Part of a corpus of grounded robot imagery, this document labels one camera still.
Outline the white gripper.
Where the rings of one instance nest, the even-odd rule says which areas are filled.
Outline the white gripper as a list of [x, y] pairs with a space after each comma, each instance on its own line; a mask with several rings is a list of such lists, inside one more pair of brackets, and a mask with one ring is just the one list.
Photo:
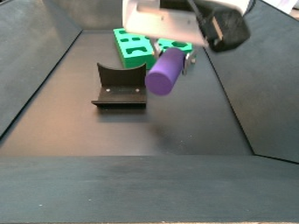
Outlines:
[[[197, 46], [210, 46], [202, 32], [205, 15], [213, 5], [237, 9], [243, 18], [250, 0], [123, 0], [123, 26], [127, 32], [146, 35], [153, 39], [174, 39]], [[159, 59], [162, 48], [153, 43], [154, 56]], [[187, 53], [182, 74], [197, 62], [197, 51]]]

